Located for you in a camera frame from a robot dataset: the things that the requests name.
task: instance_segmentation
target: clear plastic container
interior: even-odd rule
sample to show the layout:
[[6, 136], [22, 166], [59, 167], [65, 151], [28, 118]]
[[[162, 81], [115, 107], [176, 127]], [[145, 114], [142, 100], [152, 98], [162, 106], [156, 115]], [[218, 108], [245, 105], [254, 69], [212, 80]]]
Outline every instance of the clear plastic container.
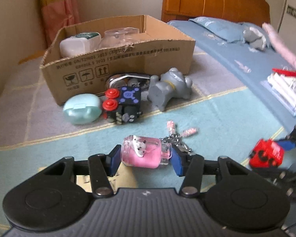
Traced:
[[138, 28], [125, 27], [107, 30], [104, 32], [104, 38], [100, 43], [100, 48], [110, 48], [134, 43], [137, 41], [133, 36], [134, 34], [139, 34]]
[[124, 138], [121, 160], [127, 166], [157, 168], [169, 163], [171, 148], [171, 144], [157, 138], [130, 135]]

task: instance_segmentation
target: metal toy car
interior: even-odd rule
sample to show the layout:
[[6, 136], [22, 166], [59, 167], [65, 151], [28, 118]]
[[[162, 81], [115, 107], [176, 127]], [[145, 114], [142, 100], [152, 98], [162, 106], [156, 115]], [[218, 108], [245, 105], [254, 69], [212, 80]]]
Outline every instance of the metal toy car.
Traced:
[[123, 86], [140, 87], [142, 90], [149, 87], [150, 75], [141, 73], [117, 74], [108, 78], [106, 88], [120, 88]]

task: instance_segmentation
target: green label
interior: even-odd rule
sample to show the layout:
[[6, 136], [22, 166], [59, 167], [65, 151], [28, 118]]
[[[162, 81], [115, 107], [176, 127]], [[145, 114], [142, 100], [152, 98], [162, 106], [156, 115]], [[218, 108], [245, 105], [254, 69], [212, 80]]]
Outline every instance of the green label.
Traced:
[[93, 38], [93, 37], [97, 37], [98, 35], [99, 35], [98, 32], [83, 32], [83, 33], [75, 35], [74, 37], [75, 38], [84, 37], [86, 39], [90, 39], [90, 38]]

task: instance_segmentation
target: red button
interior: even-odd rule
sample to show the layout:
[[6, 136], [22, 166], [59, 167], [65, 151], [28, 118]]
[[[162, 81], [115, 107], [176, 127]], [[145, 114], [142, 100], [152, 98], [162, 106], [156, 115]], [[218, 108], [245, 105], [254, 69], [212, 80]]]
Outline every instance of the red button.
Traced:
[[102, 107], [106, 111], [114, 111], [118, 107], [118, 101], [114, 99], [107, 99], [103, 102]]
[[116, 88], [111, 88], [106, 90], [105, 96], [106, 98], [109, 98], [109, 99], [116, 99], [120, 96], [120, 91]]

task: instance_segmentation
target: light blue bedspread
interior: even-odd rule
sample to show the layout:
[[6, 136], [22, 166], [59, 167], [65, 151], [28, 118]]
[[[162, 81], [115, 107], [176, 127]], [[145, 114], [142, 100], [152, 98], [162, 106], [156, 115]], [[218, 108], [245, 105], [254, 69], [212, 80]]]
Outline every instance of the light blue bedspread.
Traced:
[[261, 84], [272, 73], [272, 68], [291, 68], [278, 53], [272, 48], [258, 51], [246, 43], [227, 43], [195, 22], [170, 21], [169, 24], [194, 38], [199, 48], [242, 81], [291, 132], [296, 125], [296, 117]]

